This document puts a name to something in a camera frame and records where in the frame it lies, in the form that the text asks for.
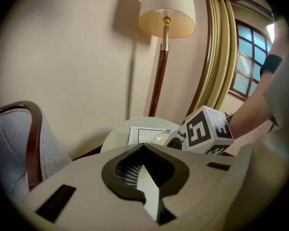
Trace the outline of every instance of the white lampshade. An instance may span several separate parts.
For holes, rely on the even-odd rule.
[[[139,27],[154,36],[163,37],[163,18],[171,19],[169,38],[183,38],[196,28],[194,0],[142,0]]]

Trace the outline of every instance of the yellow curtain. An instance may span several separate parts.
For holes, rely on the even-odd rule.
[[[229,91],[236,64],[236,24],[230,1],[209,0],[211,52],[194,110],[219,109]]]

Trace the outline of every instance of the wooden lamp pole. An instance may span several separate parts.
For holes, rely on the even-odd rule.
[[[168,33],[169,33],[170,18],[164,17],[163,21],[165,23],[164,33],[163,33],[163,43],[160,45],[158,69],[157,69],[157,74],[155,78],[151,105],[150,105],[150,112],[149,112],[149,116],[153,116],[153,117],[155,116],[156,109],[158,107],[158,100],[160,96],[160,91],[162,89],[166,63],[167,63],[167,57],[168,57],[168,51],[169,51]]]

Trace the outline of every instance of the round table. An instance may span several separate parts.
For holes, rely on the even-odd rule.
[[[113,129],[104,141],[101,152],[110,151],[128,144],[131,127],[165,128],[174,132],[179,125],[157,117],[138,117],[122,122]]]

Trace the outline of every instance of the wooden window frame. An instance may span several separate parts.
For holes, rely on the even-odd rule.
[[[247,23],[245,23],[245,22],[242,22],[242,21],[240,21],[240,20],[237,20],[237,19],[235,19],[235,21],[236,21],[236,44],[237,44],[237,50],[236,50],[236,69],[235,69],[234,76],[233,76],[233,78],[232,78],[232,82],[231,82],[231,85],[230,85],[229,93],[232,94],[232,95],[234,95],[234,96],[236,96],[236,97],[238,97],[239,99],[245,101],[247,98],[249,98],[248,94],[249,94],[249,92],[250,92],[250,87],[251,87],[252,82],[254,81],[256,84],[259,83],[259,81],[257,81],[256,79],[253,78],[254,65],[255,65],[255,63],[256,63],[257,65],[259,65],[259,66],[262,66],[261,63],[259,63],[258,61],[255,60],[255,47],[257,47],[259,50],[265,52],[265,54],[268,55],[267,40],[270,41],[270,39],[267,37],[267,35],[265,35],[265,34],[264,34],[263,32],[261,32],[261,31],[259,31],[258,29],[254,28],[253,26],[251,26],[251,25],[249,25],[249,24],[247,24]],[[252,35],[251,35],[251,41],[239,35],[238,25],[244,26],[244,27],[246,27],[246,28],[248,28],[248,29],[251,30],[251,34],[252,34]],[[259,35],[261,35],[262,37],[264,37],[264,39],[265,39],[265,50],[255,44],[253,32],[256,32],[256,33],[258,33]],[[246,42],[248,42],[248,43],[250,43],[250,44],[252,45],[252,57],[247,56],[247,55],[244,54],[243,52],[240,52],[240,51],[239,51],[239,40],[240,40],[240,39],[241,39],[241,40],[244,40],[244,41],[246,41]],[[251,71],[250,71],[250,72],[251,72],[251,75],[248,75],[248,74],[246,74],[246,73],[244,73],[244,72],[242,72],[242,71],[240,71],[240,70],[238,69],[238,60],[239,60],[239,56],[240,56],[240,55],[242,55],[242,56],[246,57],[247,59],[251,60]],[[249,85],[248,85],[248,87],[247,87],[247,92],[246,92],[246,94],[244,94],[244,93],[242,93],[242,92],[240,92],[240,91],[238,91],[238,90],[236,90],[236,89],[233,88],[233,86],[234,86],[234,84],[235,84],[235,80],[236,80],[236,75],[237,75],[237,73],[239,73],[239,74],[241,74],[241,75],[243,75],[243,76],[245,76],[245,77],[247,77],[247,78],[249,79]]]

